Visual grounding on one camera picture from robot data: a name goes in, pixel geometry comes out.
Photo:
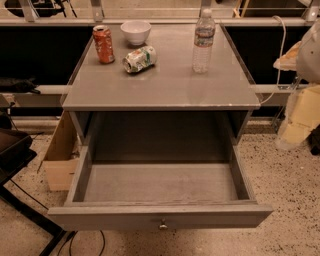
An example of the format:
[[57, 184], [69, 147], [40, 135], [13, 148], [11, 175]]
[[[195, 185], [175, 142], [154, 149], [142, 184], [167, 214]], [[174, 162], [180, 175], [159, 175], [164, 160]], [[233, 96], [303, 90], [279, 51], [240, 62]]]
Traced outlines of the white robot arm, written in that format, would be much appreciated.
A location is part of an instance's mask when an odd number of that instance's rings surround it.
[[295, 71], [307, 82], [288, 97], [285, 119], [276, 138], [278, 148], [291, 150], [320, 125], [320, 20], [273, 66], [278, 70]]

